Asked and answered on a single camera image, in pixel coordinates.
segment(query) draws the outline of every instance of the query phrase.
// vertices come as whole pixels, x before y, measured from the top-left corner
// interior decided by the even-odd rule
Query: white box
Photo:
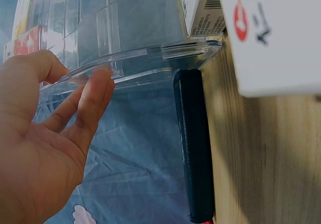
[[[182,0],[188,36],[217,36],[225,29],[220,0]]]
[[[321,93],[321,0],[221,0],[239,92]]]

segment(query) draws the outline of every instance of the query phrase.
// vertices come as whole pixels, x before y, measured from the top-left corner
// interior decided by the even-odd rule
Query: hand
[[[43,223],[82,181],[115,84],[109,70],[97,70],[47,120],[33,123],[39,83],[67,73],[49,51],[13,57],[0,67],[0,223]],[[75,112],[76,122],[65,129]]]

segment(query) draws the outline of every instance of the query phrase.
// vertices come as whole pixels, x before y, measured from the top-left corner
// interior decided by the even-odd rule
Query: white card
[[[321,93],[321,0],[221,0],[244,96]]]
[[[10,41],[4,46],[4,62],[14,56],[15,41]]]

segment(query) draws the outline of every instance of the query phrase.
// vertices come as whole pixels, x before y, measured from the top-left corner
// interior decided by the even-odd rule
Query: cardboard box
[[[225,29],[220,0],[182,0],[188,36],[217,36]]]

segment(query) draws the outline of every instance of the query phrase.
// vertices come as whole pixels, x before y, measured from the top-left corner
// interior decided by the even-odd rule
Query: finger
[[[108,83],[108,87],[107,87],[107,91],[104,97],[104,100],[102,102],[102,105],[100,106],[100,112],[99,112],[99,118],[101,118],[101,116],[104,114],[104,112],[106,111],[106,108],[111,100],[112,94],[115,90],[115,82],[113,79],[110,79],[109,83]]]
[[[105,69],[97,70],[90,76],[79,101],[76,122],[63,131],[79,147],[85,159],[98,127],[110,79],[111,72]]]
[[[32,69],[38,82],[43,81],[54,83],[62,76],[69,73],[69,70],[59,61],[59,59],[48,50],[32,53],[28,56],[13,57],[8,61],[9,64],[20,64]]]
[[[80,87],[72,92],[42,124],[51,131],[61,132],[76,113],[83,89]]]

